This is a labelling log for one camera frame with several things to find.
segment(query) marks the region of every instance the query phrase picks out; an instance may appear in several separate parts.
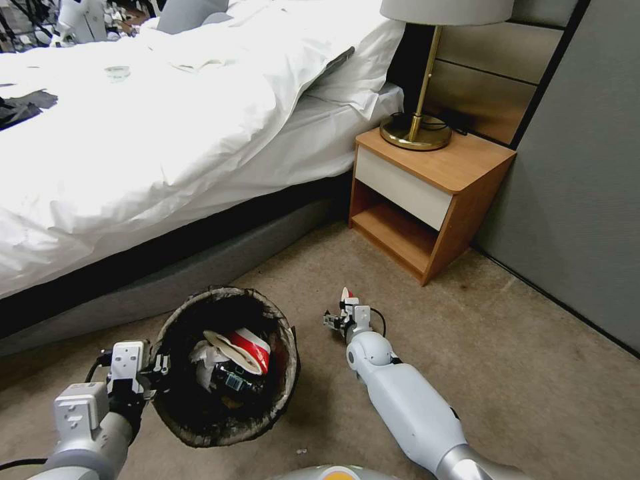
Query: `lamp shade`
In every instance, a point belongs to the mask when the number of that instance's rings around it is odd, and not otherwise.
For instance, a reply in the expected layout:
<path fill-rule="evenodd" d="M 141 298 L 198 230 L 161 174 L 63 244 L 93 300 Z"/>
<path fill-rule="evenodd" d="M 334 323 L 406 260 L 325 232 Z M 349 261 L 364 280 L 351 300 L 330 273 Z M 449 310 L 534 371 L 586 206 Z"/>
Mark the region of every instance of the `lamp shade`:
<path fill-rule="evenodd" d="M 486 25 L 508 20 L 513 0 L 382 0 L 387 18 L 425 25 Z"/>

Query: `headboard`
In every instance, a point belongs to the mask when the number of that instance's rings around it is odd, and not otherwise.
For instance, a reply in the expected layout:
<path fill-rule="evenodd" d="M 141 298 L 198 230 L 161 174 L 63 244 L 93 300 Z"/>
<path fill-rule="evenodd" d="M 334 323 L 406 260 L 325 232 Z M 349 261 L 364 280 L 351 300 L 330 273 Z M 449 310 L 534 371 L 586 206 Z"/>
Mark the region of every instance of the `headboard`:
<path fill-rule="evenodd" d="M 554 4 L 516 1 L 508 22 L 444 27 L 425 112 L 516 147 L 579 22 L 578 8 L 554 16 Z M 432 36 L 432 26 L 407 24 L 387 73 L 403 88 L 408 113 L 417 104 Z"/>

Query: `baseboard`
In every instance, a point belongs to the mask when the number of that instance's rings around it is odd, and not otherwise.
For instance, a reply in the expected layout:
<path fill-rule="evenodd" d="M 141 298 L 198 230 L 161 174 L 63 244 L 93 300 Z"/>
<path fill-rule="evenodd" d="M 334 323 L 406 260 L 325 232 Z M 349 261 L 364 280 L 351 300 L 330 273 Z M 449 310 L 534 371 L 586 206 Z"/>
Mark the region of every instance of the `baseboard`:
<path fill-rule="evenodd" d="M 500 267 L 504 268 L 504 270 L 508 271 L 510 274 L 512 274 L 514 277 L 517 277 L 518 279 L 522 280 L 524 283 L 526 283 L 528 286 L 530 286 L 532 289 L 536 290 L 537 292 L 541 293 L 542 295 L 544 295 L 546 298 L 548 298 L 549 300 L 551 300 L 552 302 L 554 302 L 556 305 L 562 307 L 564 310 L 568 311 L 570 314 L 572 314 L 574 317 L 576 317 L 578 320 L 580 320 L 581 322 L 587 324 L 588 326 L 590 326 L 592 329 L 596 330 L 596 332 L 598 332 L 600 335 L 603 335 L 604 337 L 606 337 L 608 340 L 611 340 L 612 342 L 614 342 L 616 345 L 618 345 L 618 347 L 622 348 L 622 350 L 625 350 L 626 352 L 629 352 L 630 354 L 632 354 L 634 357 L 636 357 L 637 359 L 640 359 L 640 352 L 638 352 L 638 350 L 634 349 L 633 347 L 628 346 L 626 343 L 624 343 L 623 341 L 621 341 L 620 339 L 614 337 L 612 334 L 610 334 L 609 332 L 607 332 L 606 330 L 604 330 L 602 327 L 596 325 L 594 322 L 592 322 L 591 320 L 589 320 L 588 318 L 586 318 L 584 315 L 582 315 L 580 312 L 576 311 L 574 308 L 572 308 L 571 306 L 567 305 L 566 303 L 564 303 L 561 300 L 558 300 L 558 298 L 554 297 L 552 294 L 550 294 L 548 291 L 540 288 L 538 285 L 532 283 L 530 280 L 528 280 L 528 278 L 522 276 L 520 273 L 516 272 L 515 270 L 513 270 L 512 268 L 510 268 L 508 265 L 505 265 L 504 263 L 502 263 L 500 260 L 496 259 L 495 257 L 493 257 L 491 254 L 489 254 L 486 250 L 484 250 L 482 247 L 474 244 L 472 246 L 472 248 L 476 251 L 478 251 L 479 253 L 481 253 L 482 255 L 484 255 L 486 258 L 488 258 L 489 260 L 491 260 L 492 262 L 494 262 L 496 265 L 499 265 Z"/>

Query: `beige carpet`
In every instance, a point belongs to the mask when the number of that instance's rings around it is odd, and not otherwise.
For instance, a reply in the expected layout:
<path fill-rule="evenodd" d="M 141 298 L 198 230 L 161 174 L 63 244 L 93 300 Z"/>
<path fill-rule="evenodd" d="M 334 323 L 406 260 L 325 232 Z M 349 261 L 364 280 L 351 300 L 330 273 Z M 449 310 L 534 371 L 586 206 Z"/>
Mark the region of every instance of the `beige carpet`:
<path fill-rule="evenodd" d="M 475 252 L 420 288 L 338 223 L 235 284 L 268 296 L 297 328 L 303 368 L 288 412 L 258 440 L 194 450 L 148 407 L 122 479 L 260 480 L 327 462 L 429 478 L 402 455 L 347 367 L 344 346 L 321 326 L 345 284 L 385 314 L 395 351 L 454 406 L 479 451 L 538 480 L 639 478 L 638 360 Z M 154 339 L 165 317 L 0 359 L 0 461 L 46 456 L 56 441 L 56 394 L 84 378 L 99 348 Z"/>

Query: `table lamp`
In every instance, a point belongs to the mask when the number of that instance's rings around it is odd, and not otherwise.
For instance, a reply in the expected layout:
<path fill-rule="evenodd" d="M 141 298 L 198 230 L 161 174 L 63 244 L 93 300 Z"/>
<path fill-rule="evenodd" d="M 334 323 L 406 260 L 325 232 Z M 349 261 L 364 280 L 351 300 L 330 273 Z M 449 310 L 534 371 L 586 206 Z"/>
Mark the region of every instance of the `table lamp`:
<path fill-rule="evenodd" d="M 415 113 L 396 113 L 380 125 L 382 137 L 409 150 L 436 150 L 451 139 L 451 128 L 442 120 L 422 114 L 427 86 L 443 25 L 486 25 L 507 20 L 513 0 L 383 0 L 380 13 L 387 18 L 434 25 L 427 68 Z"/>

